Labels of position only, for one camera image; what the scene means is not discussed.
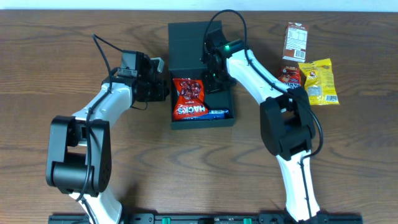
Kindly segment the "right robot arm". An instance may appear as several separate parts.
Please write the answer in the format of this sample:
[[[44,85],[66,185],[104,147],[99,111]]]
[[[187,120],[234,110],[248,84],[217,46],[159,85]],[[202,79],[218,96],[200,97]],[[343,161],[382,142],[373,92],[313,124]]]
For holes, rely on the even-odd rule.
[[[202,75],[208,94],[240,83],[259,104],[261,138],[280,165],[286,211],[295,222],[309,222],[320,210],[310,174],[312,139],[320,124],[304,89],[276,79],[245,41],[229,42],[221,29],[205,32],[201,61],[208,67]]]

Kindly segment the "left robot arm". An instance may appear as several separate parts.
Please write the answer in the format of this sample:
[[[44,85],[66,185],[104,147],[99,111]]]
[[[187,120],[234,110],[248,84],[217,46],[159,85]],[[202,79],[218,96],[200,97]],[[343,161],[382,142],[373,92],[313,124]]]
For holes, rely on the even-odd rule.
[[[76,200],[83,215],[51,215],[49,223],[122,223],[123,206],[109,187],[112,171],[110,130],[135,102],[164,101],[169,94],[164,61],[124,50],[99,93],[71,116],[50,125],[45,179]]]

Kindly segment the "blue cookie packet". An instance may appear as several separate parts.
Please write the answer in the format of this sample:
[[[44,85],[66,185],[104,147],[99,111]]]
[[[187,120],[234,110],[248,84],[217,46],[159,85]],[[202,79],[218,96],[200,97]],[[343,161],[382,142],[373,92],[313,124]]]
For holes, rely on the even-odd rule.
[[[207,114],[200,116],[192,116],[183,118],[183,120],[215,120],[226,119],[229,115],[229,110],[209,110]]]

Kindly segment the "red Hacks candy bag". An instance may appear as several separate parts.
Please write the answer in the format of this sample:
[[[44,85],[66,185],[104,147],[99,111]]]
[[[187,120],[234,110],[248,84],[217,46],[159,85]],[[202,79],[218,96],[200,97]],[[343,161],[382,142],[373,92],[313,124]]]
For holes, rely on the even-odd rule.
[[[201,80],[174,78],[173,82],[178,95],[172,114],[175,121],[208,114],[205,89]]]

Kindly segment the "black gift box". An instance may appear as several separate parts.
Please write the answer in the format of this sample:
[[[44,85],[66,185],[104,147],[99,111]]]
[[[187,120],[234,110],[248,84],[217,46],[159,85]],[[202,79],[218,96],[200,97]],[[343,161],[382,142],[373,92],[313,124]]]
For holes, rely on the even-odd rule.
[[[207,71],[201,62],[203,35],[208,25],[201,22],[176,22],[168,24],[169,33],[169,74],[173,78],[200,80]],[[232,90],[205,94],[205,104],[211,110],[228,110],[225,119],[171,121],[171,128],[199,129],[233,126],[235,123]]]

